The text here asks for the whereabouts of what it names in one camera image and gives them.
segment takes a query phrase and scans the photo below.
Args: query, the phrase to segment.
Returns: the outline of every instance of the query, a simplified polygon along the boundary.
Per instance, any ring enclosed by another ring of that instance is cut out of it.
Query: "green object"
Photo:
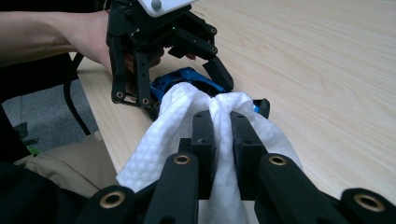
[[[40,154],[40,150],[38,150],[35,147],[27,146],[27,149],[30,151],[30,153],[34,156]]]

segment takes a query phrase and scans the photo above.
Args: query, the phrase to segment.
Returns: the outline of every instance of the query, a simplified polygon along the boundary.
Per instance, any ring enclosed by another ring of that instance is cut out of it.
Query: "white cloth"
[[[209,97],[189,83],[179,83],[165,94],[160,116],[148,128],[136,151],[117,179],[137,192],[156,181],[166,158],[176,153],[180,138],[191,137],[194,114],[209,109],[218,149],[216,176],[202,223],[247,223],[246,209],[240,200],[233,164],[233,134],[230,112],[245,115],[271,153],[279,153],[302,167],[289,140],[273,123],[253,111],[252,100],[242,92]]]

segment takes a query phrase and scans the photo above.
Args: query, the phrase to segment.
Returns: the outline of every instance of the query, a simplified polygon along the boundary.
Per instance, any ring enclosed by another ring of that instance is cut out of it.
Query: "light wood surface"
[[[270,120],[322,191],[370,189],[396,203],[396,2],[201,0],[192,11],[218,28],[235,91],[271,102]],[[152,77],[205,61],[165,55]],[[84,59],[79,78],[119,172],[150,125],[111,102],[111,77]]]

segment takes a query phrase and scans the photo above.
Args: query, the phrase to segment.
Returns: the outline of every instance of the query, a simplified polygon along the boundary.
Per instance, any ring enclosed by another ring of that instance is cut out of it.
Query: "metal screw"
[[[151,6],[152,6],[152,9],[154,9],[154,10],[160,10],[161,7],[163,6],[163,3],[161,2],[161,0],[152,0]]]
[[[123,93],[120,92],[120,91],[118,91],[118,92],[117,92],[117,97],[122,98],[122,97],[123,97]]]

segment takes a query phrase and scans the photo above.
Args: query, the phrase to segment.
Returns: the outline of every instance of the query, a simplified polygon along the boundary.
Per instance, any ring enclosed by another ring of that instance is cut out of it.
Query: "screw hole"
[[[103,208],[114,208],[119,206],[125,200],[125,194],[122,191],[113,191],[103,196],[100,205]]]
[[[206,143],[207,141],[205,140],[205,139],[203,139],[203,138],[201,138],[201,139],[198,139],[198,143]]]
[[[120,92],[120,91],[118,91],[118,92],[117,92],[117,97],[122,98],[122,97],[123,97],[123,93]]]
[[[385,210],[384,204],[382,204],[377,198],[367,194],[357,194],[353,197],[355,202],[373,212],[383,212]]]
[[[175,162],[176,164],[179,164],[179,165],[185,165],[185,164],[189,163],[190,160],[191,160],[191,158],[188,157],[188,156],[185,156],[185,155],[176,156],[176,157],[174,158],[174,162]]]
[[[286,165],[288,163],[284,158],[279,156],[272,156],[269,160],[273,165]]]

